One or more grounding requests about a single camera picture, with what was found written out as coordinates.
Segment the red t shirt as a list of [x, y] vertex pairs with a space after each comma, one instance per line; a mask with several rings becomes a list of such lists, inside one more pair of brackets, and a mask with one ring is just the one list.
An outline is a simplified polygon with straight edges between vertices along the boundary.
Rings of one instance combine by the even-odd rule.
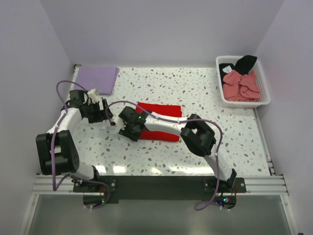
[[[181, 106], [178, 105], [149, 104], [142, 102], [138, 102], [137, 104], [147, 111], [152, 111], [160, 115], [177, 118], [182, 117]], [[178, 142], [179, 136], [161, 131], [143, 131], [139, 139], [152, 141]]]

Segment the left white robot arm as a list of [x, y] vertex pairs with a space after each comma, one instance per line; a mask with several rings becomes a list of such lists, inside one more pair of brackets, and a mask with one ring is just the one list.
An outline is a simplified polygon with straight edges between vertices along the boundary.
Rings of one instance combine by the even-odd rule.
[[107, 101], [100, 98], [97, 89], [88, 92], [72, 90], [54, 126], [36, 137], [40, 168], [43, 175], [52, 176], [54, 191], [66, 177], [83, 181], [90, 192], [101, 188], [96, 167], [80, 161], [72, 134], [83, 119], [92, 124], [111, 118], [111, 112], [106, 111], [107, 106]]

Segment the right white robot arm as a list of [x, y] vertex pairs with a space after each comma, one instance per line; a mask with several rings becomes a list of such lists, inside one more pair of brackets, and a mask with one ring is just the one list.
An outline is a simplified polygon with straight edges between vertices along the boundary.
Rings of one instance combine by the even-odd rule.
[[119, 134], [132, 141], [138, 141], [144, 131], [159, 131], [180, 136], [188, 150], [203, 157], [212, 168], [221, 191], [230, 192], [235, 187], [237, 172], [219, 154], [223, 132], [217, 124], [196, 114], [188, 118], [170, 117], [151, 111], [138, 113], [129, 106], [126, 106], [114, 121], [120, 128]]

